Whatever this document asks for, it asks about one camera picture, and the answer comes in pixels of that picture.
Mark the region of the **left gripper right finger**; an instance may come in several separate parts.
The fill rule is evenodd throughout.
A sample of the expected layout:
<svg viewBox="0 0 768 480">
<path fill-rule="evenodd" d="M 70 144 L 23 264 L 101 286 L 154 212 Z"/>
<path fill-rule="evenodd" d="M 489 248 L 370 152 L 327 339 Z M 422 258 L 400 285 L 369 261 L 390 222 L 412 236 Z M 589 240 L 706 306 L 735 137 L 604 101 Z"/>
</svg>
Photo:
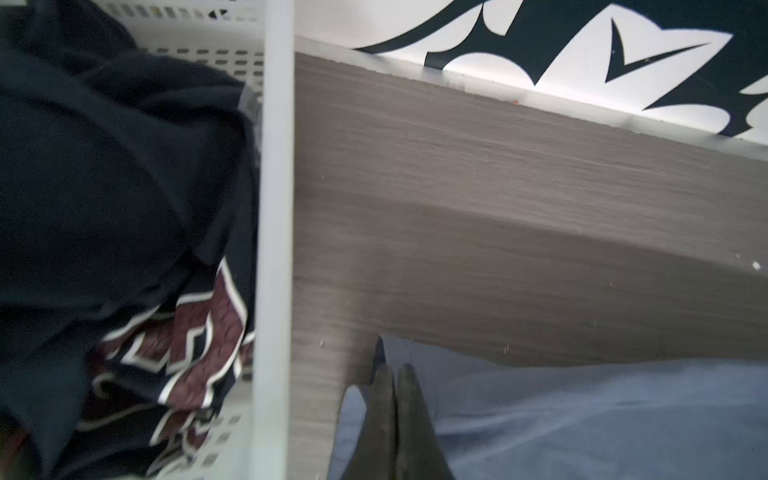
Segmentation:
<svg viewBox="0 0 768 480">
<path fill-rule="evenodd" d="M 454 479 L 429 417 L 413 365 L 398 372 L 396 384 L 396 479 Z"/>
</svg>

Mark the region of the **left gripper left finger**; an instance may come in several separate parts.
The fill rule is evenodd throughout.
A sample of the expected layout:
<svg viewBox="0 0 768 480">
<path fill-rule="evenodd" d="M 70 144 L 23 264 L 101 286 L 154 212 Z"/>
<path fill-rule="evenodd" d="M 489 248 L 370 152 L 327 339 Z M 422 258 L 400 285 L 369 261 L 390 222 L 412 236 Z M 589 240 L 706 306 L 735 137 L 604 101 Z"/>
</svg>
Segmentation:
<svg viewBox="0 0 768 480">
<path fill-rule="evenodd" d="M 343 479 L 394 479 L 396 454 L 394 373 L 384 364 L 376 371 L 369 406 Z"/>
</svg>

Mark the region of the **blue-grey tank top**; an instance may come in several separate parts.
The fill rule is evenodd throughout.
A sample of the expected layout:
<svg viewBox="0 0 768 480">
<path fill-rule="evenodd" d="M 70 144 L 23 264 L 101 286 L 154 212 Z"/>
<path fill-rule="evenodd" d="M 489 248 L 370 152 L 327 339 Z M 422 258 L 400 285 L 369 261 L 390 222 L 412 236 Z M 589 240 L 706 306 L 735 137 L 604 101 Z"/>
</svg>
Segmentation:
<svg viewBox="0 0 768 480">
<path fill-rule="evenodd" d="M 458 479 L 763 479 L 767 365 L 684 359 L 503 367 L 392 335 Z"/>
</svg>

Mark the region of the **white plastic laundry basket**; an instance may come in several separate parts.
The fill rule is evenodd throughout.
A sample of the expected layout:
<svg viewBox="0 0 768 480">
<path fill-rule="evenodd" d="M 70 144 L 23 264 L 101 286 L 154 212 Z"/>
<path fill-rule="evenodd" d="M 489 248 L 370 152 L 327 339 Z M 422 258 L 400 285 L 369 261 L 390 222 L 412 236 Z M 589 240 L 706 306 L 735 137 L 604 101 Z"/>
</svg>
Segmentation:
<svg viewBox="0 0 768 480">
<path fill-rule="evenodd" d="M 290 1 L 105 1 L 152 53 L 242 79 L 260 152 L 253 366 L 198 455 L 163 479 L 283 479 L 288 467 L 292 326 L 295 38 Z"/>
</svg>

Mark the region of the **maroon tank top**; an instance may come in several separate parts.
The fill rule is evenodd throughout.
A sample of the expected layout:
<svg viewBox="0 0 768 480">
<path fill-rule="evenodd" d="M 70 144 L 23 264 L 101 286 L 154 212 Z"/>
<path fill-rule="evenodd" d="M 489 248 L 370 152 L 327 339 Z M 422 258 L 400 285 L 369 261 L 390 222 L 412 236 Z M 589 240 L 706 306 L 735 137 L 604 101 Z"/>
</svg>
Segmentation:
<svg viewBox="0 0 768 480">
<path fill-rule="evenodd" d="M 193 461 L 251 355 L 249 281 L 222 258 L 102 338 L 73 437 L 88 466 L 151 477 Z"/>
</svg>

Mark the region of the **dark navy tank top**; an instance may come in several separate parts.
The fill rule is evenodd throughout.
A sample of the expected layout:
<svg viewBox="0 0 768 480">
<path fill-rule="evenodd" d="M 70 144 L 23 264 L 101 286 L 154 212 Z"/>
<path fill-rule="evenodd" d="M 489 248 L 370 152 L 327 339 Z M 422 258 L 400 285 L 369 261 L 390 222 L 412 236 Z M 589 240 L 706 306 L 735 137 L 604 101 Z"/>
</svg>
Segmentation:
<svg viewBox="0 0 768 480">
<path fill-rule="evenodd" d="M 73 437 L 102 338 L 226 258 L 254 303 L 253 128 L 231 76 L 89 1 L 1 10 L 1 475 L 140 475 Z"/>
</svg>

